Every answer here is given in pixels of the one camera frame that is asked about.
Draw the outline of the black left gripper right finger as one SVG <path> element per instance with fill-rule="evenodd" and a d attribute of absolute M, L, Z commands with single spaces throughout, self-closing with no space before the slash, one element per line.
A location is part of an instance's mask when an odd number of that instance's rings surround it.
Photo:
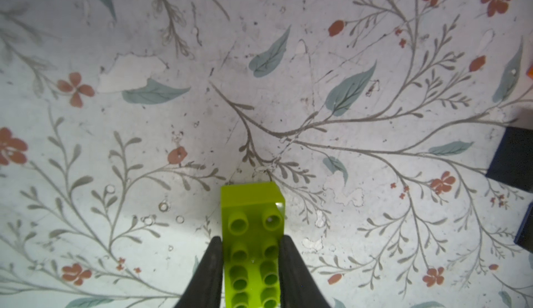
<path fill-rule="evenodd" d="M 295 243 L 288 235 L 284 235 L 280 240 L 278 274 L 281 307 L 330 308 Z"/>

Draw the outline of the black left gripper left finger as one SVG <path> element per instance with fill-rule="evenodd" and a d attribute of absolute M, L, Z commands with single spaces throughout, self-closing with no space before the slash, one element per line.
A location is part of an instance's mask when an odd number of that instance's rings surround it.
<path fill-rule="evenodd" d="M 175 308 L 219 308 L 223 281 L 223 243 L 213 237 Z"/>

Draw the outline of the long lime green lego brick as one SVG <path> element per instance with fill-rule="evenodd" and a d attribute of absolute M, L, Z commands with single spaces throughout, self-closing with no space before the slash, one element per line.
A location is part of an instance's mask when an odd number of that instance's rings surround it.
<path fill-rule="evenodd" d="M 278 257 L 285 198 L 274 182 L 221 188 L 227 307 L 280 306 Z"/>

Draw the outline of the orange lego brick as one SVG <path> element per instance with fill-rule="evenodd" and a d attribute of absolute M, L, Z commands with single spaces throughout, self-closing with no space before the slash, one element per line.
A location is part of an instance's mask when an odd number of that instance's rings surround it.
<path fill-rule="evenodd" d="M 527 76 L 533 79 L 533 65 L 527 70 Z"/>

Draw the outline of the black small lego piece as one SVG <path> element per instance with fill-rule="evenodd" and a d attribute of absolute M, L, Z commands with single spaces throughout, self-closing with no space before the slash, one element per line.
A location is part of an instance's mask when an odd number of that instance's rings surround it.
<path fill-rule="evenodd" d="M 507 127 L 485 176 L 532 193 L 532 130 Z"/>
<path fill-rule="evenodd" d="M 526 214 L 521 222 L 514 243 L 524 250 L 533 253 L 533 203 L 528 205 Z"/>

